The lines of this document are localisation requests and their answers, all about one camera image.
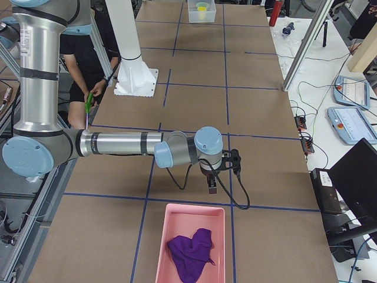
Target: black band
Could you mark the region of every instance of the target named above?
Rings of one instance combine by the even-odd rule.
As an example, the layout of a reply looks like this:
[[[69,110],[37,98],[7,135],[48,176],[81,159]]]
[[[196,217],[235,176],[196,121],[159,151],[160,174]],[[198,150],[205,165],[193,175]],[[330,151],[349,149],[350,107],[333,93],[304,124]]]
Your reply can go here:
[[[140,137],[140,152],[142,155],[148,155],[147,138],[148,138],[148,132],[147,131],[142,132],[141,137]]]
[[[140,57],[141,57],[141,53],[140,53],[140,55],[139,55],[138,57],[133,58],[133,59],[127,59],[127,58],[124,58],[124,57],[121,56],[122,59],[125,59],[125,60],[127,60],[127,61],[136,60],[136,59],[139,59]]]
[[[99,135],[100,135],[100,132],[93,133],[92,138],[90,139],[90,147],[91,147],[93,154],[101,154],[98,151],[98,147],[97,147],[97,140],[98,140]]]
[[[73,15],[73,17],[70,20],[68,20],[67,22],[68,25],[73,23],[73,21],[77,18],[78,13],[80,13],[80,0],[77,0],[76,12]]]
[[[51,73],[51,72],[45,72],[45,71],[33,70],[33,69],[27,69],[27,68],[20,68],[19,76],[22,78],[40,78],[42,80],[50,80],[50,81],[59,80],[58,73]]]
[[[12,8],[12,12],[36,16],[38,18],[43,18],[43,19],[49,19],[50,21],[57,22],[58,24],[61,24],[65,27],[67,26],[67,21],[65,19],[57,17],[55,15],[51,15],[51,14],[46,13],[46,12],[34,10],[34,9],[31,9],[31,8],[15,6],[15,7]]]
[[[70,146],[71,146],[71,153],[70,153],[69,158],[67,158],[67,160],[69,160],[72,156],[72,153],[73,153],[73,142],[71,140],[71,137],[65,131],[63,131],[63,135],[67,138],[67,140],[69,141]]]
[[[60,131],[23,131],[14,129],[13,132],[19,136],[24,137],[57,137],[63,134],[63,130]]]
[[[83,133],[83,131],[84,130],[80,130],[80,131],[77,132],[76,141],[75,141],[76,151],[77,151],[78,155],[81,156],[81,157],[84,157],[84,155],[81,151],[81,148],[80,148],[81,134]]]
[[[196,153],[196,145],[194,137],[187,138],[188,155],[190,156],[191,164],[194,165],[198,162],[198,155]]]

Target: blue and white device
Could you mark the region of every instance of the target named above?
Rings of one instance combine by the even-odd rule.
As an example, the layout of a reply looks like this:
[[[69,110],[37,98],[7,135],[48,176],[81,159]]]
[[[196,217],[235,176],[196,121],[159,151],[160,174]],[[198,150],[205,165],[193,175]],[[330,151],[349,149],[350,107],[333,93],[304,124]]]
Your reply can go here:
[[[328,116],[339,137],[346,144],[356,144],[363,137],[370,144],[377,144],[377,133],[359,107],[330,107]]]
[[[369,83],[340,75],[335,81],[334,99],[340,104],[367,110],[371,107]]]

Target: purple cloth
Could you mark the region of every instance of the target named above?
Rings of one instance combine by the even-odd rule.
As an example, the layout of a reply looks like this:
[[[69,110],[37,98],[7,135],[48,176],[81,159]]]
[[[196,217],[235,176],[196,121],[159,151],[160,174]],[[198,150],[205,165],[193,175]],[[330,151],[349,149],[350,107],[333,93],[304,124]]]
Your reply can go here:
[[[206,263],[211,262],[214,265],[210,259],[212,248],[210,230],[200,228],[192,239],[176,236],[167,243],[167,246],[183,283],[197,282]]]

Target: red bottle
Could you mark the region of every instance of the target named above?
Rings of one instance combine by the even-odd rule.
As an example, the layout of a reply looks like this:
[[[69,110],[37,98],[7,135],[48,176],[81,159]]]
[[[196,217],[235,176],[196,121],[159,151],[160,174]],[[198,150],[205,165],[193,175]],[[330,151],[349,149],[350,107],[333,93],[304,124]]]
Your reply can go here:
[[[275,0],[275,4],[273,5],[273,10],[272,10],[272,14],[271,14],[271,17],[270,17],[270,22],[269,22],[270,27],[275,26],[275,23],[276,23],[276,20],[277,20],[279,14],[280,14],[280,10],[282,8],[282,5],[283,5],[282,0]]]

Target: black shorts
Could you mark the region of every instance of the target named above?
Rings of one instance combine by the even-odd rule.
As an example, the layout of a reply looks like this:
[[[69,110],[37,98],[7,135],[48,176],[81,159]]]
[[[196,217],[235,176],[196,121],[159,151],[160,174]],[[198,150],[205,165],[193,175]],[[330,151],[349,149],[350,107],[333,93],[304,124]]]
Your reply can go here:
[[[100,78],[99,80],[91,80],[91,81],[87,80],[86,83],[87,83],[88,89],[92,90],[95,84],[101,81],[101,79],[102,78]],[[97,104],[101,103],[101,100],[104,96],[105,89],[106,89],[106,86],[104,87],[104,89],[102,90],[102,93],[99,96],[93,97],[93,100],[97,102]],[[70,89],[70,102],[73,102],[73,101],[84,102],[84,93],[81,91],[81,89],[79,88],[79,86],[77,85],[75,81],[73,82]]]

